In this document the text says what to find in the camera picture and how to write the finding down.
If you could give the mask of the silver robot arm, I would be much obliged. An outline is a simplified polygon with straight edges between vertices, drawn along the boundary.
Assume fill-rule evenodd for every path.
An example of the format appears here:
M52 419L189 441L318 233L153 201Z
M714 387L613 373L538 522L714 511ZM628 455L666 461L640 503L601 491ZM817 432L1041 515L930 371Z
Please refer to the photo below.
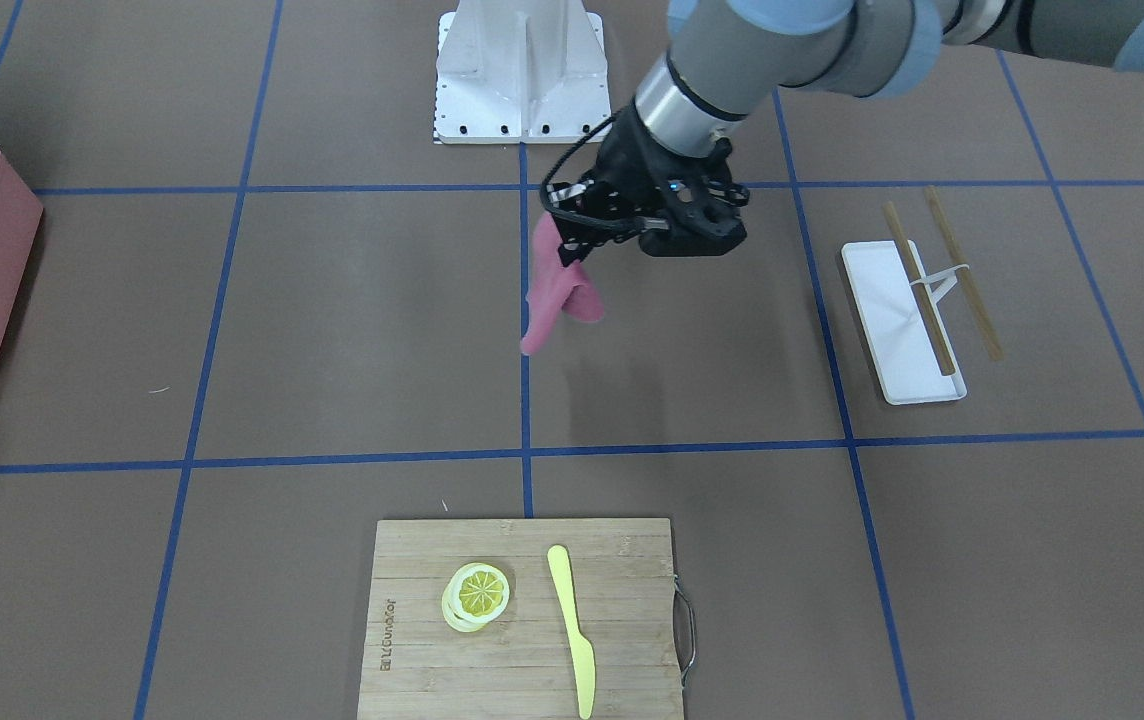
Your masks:
M674 1L672 41L599 124L591 168L545 179L537 256L561 270L607 243L654 258L746 240L732 133L778 88L906 94L944 46L1144 73L1144 1Z

